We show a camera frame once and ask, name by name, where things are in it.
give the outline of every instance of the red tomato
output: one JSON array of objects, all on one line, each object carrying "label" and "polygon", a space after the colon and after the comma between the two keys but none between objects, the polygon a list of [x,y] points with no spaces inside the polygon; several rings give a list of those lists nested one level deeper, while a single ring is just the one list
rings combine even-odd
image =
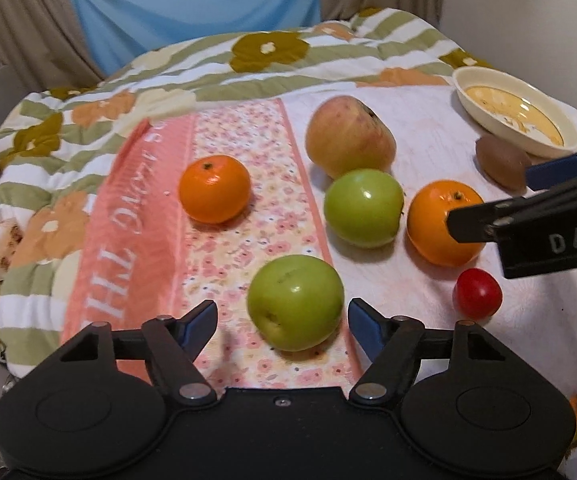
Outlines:
[{"label": "red tomato", "polygon": [[470,319],[492,316],[500,308],[502,299],[497,280],[481,269],[466,269],[453,289],[453,305]]}]

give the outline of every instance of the mandarin orange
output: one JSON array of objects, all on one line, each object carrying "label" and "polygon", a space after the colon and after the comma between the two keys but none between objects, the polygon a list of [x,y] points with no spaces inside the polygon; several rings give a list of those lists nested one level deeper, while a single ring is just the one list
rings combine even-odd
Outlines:
[{"label": "mandarin orange", "polygon": [[236,158],[211,155],[186,168],[178,191],[193,220],[220,224],[239,215],[250,202],[251,176]]},{"label": "mandarin orange", "polygon": [[461,267],[481,252],[484,244],[460,244],[448,232],[452,209],[483,203],[477,192],[454,180],[438,180],[420,190],[411,202],[406,230],[419,254],[430,263]]}]

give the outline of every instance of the floral fabric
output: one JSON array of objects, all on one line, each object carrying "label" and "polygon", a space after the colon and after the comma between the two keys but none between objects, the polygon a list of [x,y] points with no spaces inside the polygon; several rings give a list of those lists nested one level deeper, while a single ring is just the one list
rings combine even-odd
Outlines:
[{"label": "floral fabric", "polygon": [[493,68],[483,59],[479,59],[461,48],[456,48],[445,56],[439,56],[439,58],[453,68],[460,68],[460,66],[484,66]]},{"label": "floral fabric", "polygon": [[372,83],[358,82],[358,88],[363,86],[395,87],[395,86],[444,86],[449,84],[439,75],[425,74],[414,68],[387,68],[379,74],[379,79]]},{"label": "floral fabric", "polygon": [[[140,121],[288,93],[390,84],[395,68],[450,76],[453,68],[440,57],[458,49],[412,14],[372,9],[349,22],[185,41],[138,57],[97,88],[30,94],[0,129],[0,212],[28,236],[0,285],[0,341],[9,369],[23,376],[59,344],[82,233],[88,234],[99,187]],[[281,242],[268,250],[281,253]]]}]

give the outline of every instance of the bowl rim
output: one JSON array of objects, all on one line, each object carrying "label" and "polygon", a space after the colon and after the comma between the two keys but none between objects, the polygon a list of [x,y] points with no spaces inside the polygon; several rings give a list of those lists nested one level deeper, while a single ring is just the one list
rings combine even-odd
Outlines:
[{"label": "bowl rim", "polygon": [[[534,139],[532,137],[528,137],[528,139],[530,139],[530,141],[535,142],[541,146],[545,146],[551,150],[555,150],[555,152],[560,152],[562,155],[574,153],[577,151],[577,126],[575,126],[575,124],[572,122],[571,118],[569,118],[568,115],[566,115],[566,113],[561,109],[561,107],[555,101],[555,99],[550,97],[548,94],[545,94],[544,92],[542,92],[539,88],[536,88],[535,86],[531,85],[530,83],[527,83],[523,79],[520,79],[518,77],[510,75],[509,73],[503,72],[502,70],[497,70],[494,68],[488,68],[488,67],[484,67],[484,66],[460,66],[459,68],[455,69],[455,71],[453,72],[453,81],[455,83],[455,87],[457,88],[457,90],[460,92],[460,94],[465,99],[467,99],[471,104],[475,105],[475,107],[479,108],[479,110],[486,113],[492,119],[495,119],[495,121],[497,121],[499,124],[509,128],[510,130],[512,130],[512,131],[514,131],[514,132],[516,132],[516,133],[518,133],[524,137],[526,137],[526,136],[524,135],[523,132],[521,132],[520,130],[518,130],[514,126],[511,126],[509,124],[505,124],[502,121],[500,121],[497,117],[495,117],[495,115],[493,115],[486,108],[481,106],[478,102],[473,100],[465,92],[466,88],[462,87],[462,85],[459,82],[459,75],[463,74],[463,73],[467,73],[467,72],[494,73],[495,77],[502,77],[502,78],[506,78],[508,80],[513,80],[514,82],[519,83],[521,86],[525,86],[530,91],[538,94],[540,96],[540,98],[543,98],[543,99],[549,101],[549,103],[553,106],[553,108],[555,108],[559,112],[559,114],[561,115],[560,118],[553,118],[552,115],[549,113],[549,110],[543,110],[541,107],[536,107],[536,108],[553,123],[555,128],[557,128],[557,130],[559,131],[560,135],[562,135],[562,132],[561,132],[561,128],[559,127],[559,124],[566,123],[566,124],[563,124],[562,126],[566,126],[566,128],[574,134],[575,143],[570,144],[568,146],[566,144],[564,144],[563,146],[556,146],[555,144],[552,144],[552,143],[548,144],[546,142],[542,142],[541,140],[537,140],[537,139]],[[501,88],[497,88],[494,85],[494,82],[491,82],[490,84],[482,84],[482,85],[483,86],[490,86],[491,88],[494,88],[496,90],[503,90]]]}]

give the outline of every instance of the pink floral cloth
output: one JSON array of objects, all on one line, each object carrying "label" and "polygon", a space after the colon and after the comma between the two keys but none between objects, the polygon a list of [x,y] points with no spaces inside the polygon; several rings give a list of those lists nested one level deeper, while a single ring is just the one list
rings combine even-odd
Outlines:
[{"label": "pink floral cloth", "polygon": [[[215,153],[248,168],[254,199],[225,226],[195,224],[179,204],[177,184],[189,162]],[[217,333],[196,365],[217,390],[338,385],[347,391],[359,368],[345,325],[318,347],[287,354],[268,346],[246,312],[256,271],[296,253],[332,262],[279,100],[143,122],[98,193],[63,339],[92,321],[137,328],[210,299],[218,305]],[[123,367],[143,375],[135,364]]]}]

